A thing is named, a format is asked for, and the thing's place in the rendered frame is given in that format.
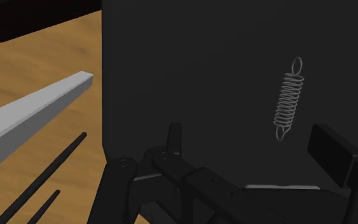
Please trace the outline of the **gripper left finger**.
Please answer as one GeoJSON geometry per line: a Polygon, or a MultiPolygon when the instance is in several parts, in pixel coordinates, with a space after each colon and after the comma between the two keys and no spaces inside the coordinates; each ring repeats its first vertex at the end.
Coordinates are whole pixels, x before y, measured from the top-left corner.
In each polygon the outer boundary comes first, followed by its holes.
{"type": "Polygon", "coordinates": [[[176,224],[194,224],[195,197],[184,177],[195,168],[181,158],[182,125],[171,123],[167,145],[146,150],[143,159],[107,162],[86,224],[134,224],[141,205],[157,204],[176,224]]]}

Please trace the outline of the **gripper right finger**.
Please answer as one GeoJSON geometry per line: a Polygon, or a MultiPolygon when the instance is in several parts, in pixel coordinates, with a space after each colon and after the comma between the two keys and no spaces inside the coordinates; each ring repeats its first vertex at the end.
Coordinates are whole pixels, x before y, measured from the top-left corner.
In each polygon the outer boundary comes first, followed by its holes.
{"type": "Polygon", "coordinates": [[[342,224],[358,224],[358,148],[327,125],[315,124],[307,150],[340,188],[351,189],[342,224]]]}

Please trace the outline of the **grey metal coil spring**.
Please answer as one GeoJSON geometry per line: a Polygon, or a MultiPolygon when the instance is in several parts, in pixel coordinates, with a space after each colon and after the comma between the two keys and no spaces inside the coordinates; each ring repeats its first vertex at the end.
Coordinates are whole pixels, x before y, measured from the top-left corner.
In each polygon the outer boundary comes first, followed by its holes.
{"type": "Polygon", "coordinates": [[[296,57],[291,64],[291,71],[284,74],[273,119],[273,124],[276,126],[275,137],[278,141],[283,141],[293,125],[305,80],[301,75],[302,69],[303,60],[301,57],[296,57]]]}

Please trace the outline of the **thin black rod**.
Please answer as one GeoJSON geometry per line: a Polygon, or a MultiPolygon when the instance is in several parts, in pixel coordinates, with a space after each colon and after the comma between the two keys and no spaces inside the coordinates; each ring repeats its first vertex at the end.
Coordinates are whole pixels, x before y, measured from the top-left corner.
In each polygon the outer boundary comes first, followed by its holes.
{"type": "Polygon", "coordinates": [[[36,224],[45,214],[48,208],[52,205],[52,203],[58,197],[59,194],[60,190],[55,190],[54,193],[48,198],[48,200],[37,210],[34,216],[27,222],[27,224],[36,224]]]}
{"type": "Polygon", "coordinates": [[[82,132],[0,215],[0,224],[7,222],[20,210],[20,208],[39,190],[39,188],[52,176],[52,174],[67,160],[71,153],[81,144],[87,136],[82,132]]]}

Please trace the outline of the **white square bar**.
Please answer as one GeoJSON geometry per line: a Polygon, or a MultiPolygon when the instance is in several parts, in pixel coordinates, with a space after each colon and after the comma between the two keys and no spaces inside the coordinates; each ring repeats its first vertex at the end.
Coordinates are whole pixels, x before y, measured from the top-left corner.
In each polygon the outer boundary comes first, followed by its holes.
{"type": "Polygon", "coordinates": [[[0,163],[74,102],[93,83],[80,71],[0,107],[0,163]]]}

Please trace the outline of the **black table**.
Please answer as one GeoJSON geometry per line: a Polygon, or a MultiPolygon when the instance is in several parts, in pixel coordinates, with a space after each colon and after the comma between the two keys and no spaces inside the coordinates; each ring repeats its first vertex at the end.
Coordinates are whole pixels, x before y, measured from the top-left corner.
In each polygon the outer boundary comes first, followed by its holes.
{"type": "Polygon", "coordinates": [[[358,147],[358,0],[102,0],[102,145],[140,160],[182,124],[182,157],[238,187],[316,185],[312,125],[358,147]],[[273,124],[285,73],[304,77],[291,130],[273,124]]]}

